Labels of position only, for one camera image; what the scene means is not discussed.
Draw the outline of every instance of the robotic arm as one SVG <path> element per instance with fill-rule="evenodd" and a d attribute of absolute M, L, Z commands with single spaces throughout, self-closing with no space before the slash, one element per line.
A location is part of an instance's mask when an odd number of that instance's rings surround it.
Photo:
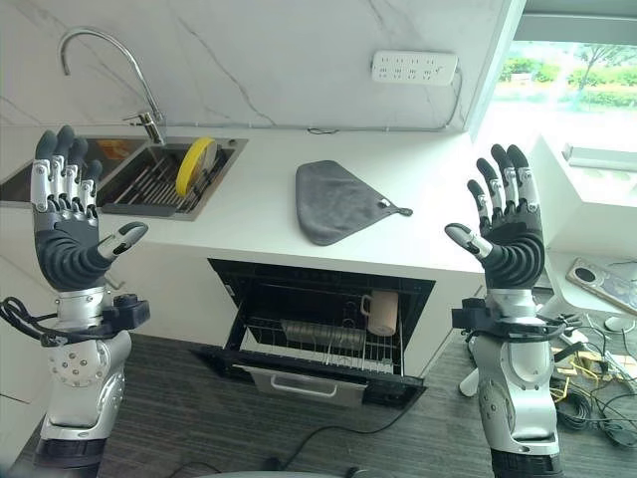
<path fill-rule="evenodd" d="M 541 274 L 544 248 L 539 203 L 529 163 L 514 145 L 496 144 L 502 179 L 480 158 L 493 212 L 478 182 L 468 183 L 480 216 L 480 235 L 462 224 L 445 231 L 483 265 L 487 297 L 465 299 L 453 326 L 475 337 L 478 395 L 496 478 L 562 477 L 556 414 L 548 389 L 553 371 L 549 340 L 564 325 L 535 315 L 531 288 Z"/>
<path fill-rule="evenodd" d="M 102 172 L 88 168 L 88 144 L 64 126 L 46 131 L 36 147 L 31 173 L 35 247 L 40 269 L 59 292 L 57 321 L 39 324 L 22 303 L 8 298 L 2 316 L 48 349 L 53 393 L 28 476 L 89 478 L 98 469 L 122 399 L 123 364 L 130 336 L 149 317 L 135 295 L 108 302 L 104 274 L 133 246 L 147 226 L 131 222 L 102 241 L 95 207 Z"/>

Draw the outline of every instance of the gray towel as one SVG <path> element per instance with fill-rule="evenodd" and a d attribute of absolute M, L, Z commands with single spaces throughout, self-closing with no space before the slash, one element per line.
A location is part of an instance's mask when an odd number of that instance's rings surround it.
<path fill-rule="evenodd" d="M 335 161 L 310 162 L 297 169 L 297 216 L 315 244 L 328 246 L 395 212 L 413 214 Z"/>

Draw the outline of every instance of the kitchen sink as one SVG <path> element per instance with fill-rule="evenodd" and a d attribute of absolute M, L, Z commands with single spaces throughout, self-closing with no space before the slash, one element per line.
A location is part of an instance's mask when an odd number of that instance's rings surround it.
<path fill-rule="evenodd" d="M 87 161 L 98 159 L 104 168 L 97 206 L 102 213 L 194 220 L 248 142 L 215 140 L 215 161 L 181 197 L 175 179 L 193 138 L 170 137 L 157 145 L 138 137 L 87 137 Z M 31 162 L 0 184 L 0 204 L 28 205 L 30 184 Z"/>

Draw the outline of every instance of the faucet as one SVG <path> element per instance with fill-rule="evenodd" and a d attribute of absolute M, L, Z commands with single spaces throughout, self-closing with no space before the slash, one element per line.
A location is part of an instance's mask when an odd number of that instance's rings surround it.
<path fill-rule="evenodd" d="M 78 37 L 80 35 L 93 35 L 95 37 L 102 38 L 107 42 L 113 44 L 126 57 L 128 62 L 130 63 L 130 66 L 132 67 L 132 70 L 137 75 L 139 82 L 143 86 L 146 100 L 150 105 L 150 112 L 141 112 L 137 115 L 133 115 L 132 117 L 124 118 L 123 120 L 133 120 L 137 118 L 139 120 L 139 123 L 137 125 L 144 127 L 152 142 L 154 142 L 155 144 L 164 145 L 165 140 L 158 126 L 159 124 L 165 125 L 165 118 L 163 116 L 163 113 L 159 109 L 159 105 L 157 104 L 154 95 L 150 91 L 150 87 L 148 86 L 146 78 L 141 72 L 139 63 L 132 55 L 130 50 L 116 37 L 94 27 L 74 27 L 67 30 L 67 32 L 60 39 L 60 44 L 58 45 L 58 55 L 60 57 L 60 63 L 62 64 L 62 71 L 64 72 L 65 76 L 69 76 L 71 74 L 71 70 L 69 70 L 69 65 L 67 63 L 67 46 L 69 45 L 69 42 L 72 38 Z"/>

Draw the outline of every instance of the robot finger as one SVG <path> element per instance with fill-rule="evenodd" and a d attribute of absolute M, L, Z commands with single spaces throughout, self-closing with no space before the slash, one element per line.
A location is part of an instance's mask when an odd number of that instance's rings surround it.
<path fill-rule="evenodd" d="M 476 166 L 478 166 L 478 170 L 482 173 L 485 181 L 487 182 L 489 195 L 491 196 L 491 201 L 494 206 L 492 220 L 495 221 L 498 218 L 502 217 L 505 208 L 505 191 L 502 186 L 502 181 L 498 177 L 496 171 L 483 157 L 478 159 L 478 162 L 476 162 Z"/>
<path fill-rule="evenodd" d="M 486 258 L 494 248 L 491 242 L 479 236 L 464 224 L 455 222 L 447 224 L 445 232 L 456 244 L 471 252 L 478 259 Z"/>
<path fill-rule="evenodd" d="M 474 196 L 474 200 L 476 201 L 478 215 L 480 216 L 480 230 L 489 228 L 491 226 L 491 222 L 489 220 L 489 204 L 485 191 L 483 191 L 482 187 L 480 187 L 480 184 L 478 184 L 478 182 L 473 179 L 471 179 L 467 183 L 467 188 L 471 192 L 472 196 Z"/>
<path fill-rule="evenodd" d="M 129 222 L 100 242 L 98 252 L 105 259 L 114 261 L 119 254 L 134 246 L 146 231 L 148 226 L 143 222 Z"/>
<path fill-rule="evenodd" d="M 65 167 L 65 194 L 68 201 L 79 209 L 78 201 L 74 201 L 78 197 L 79 184 L 81 180 L 82 166 L 84 165 L 84 157 L 89 150 L 89 144 L 83 137 L 76 137 L 73 145 L 69 150 L 67 167 Z"/>
<path fill-rule="evenodd" d="M 51 158 L 58 139 L 46 130 L 36 146 L 36 157 L 31 169 L 31 203 L 39 212 L 56 210 L 57 202 L 52 200 Z"/>
<path fill-rule="evenodd" d="M 511 160 L 516 168 L 518 178 L 518 190 L 520 192 L 520 206 L 526 207 L 529 212 L 536 212 L 539 209 L 539 199 L 537 196 L 537 187 L 533 173 L 529 167 L 527 157 L 520 149 L 512 144 L 507 149 L 507 157 Z"/>
<path fill-rule="evenodd" d="M 506 208 L 505 214 L 516 211 L 518 205 L 518 181 L 516 178 L 516 169 L 514 164 L 507 156 L 507 152 L 499 144 L 494 144 L 491 148 L 491 156 L 498 164 L 500 174 L 502 175 L 502 183 L 505 187 Z"/>
<path fill-rule="evenodd" d="M 87 217 L 95 218 L 96 214 L 96 192 L 98 190 L 98 179 L 102 174 L 102 164 L 98 160 L 91 161 L 87 173 L 80 183 L 80 205 L 87 213 Z"/>
<path fill-rule="evenodd" d="M 62 126 L 58 131 L 57 143 L 51 157 L 51 192 L 55 200 L 59 200 L 59 197 L 65 193 L 65 160 L 69 155 L 69 148 L 73 144 L 74 138 L 75 133 L 68 125 Z M 65 200 L 60 201 L 62 206 L 65 203 Z"/>

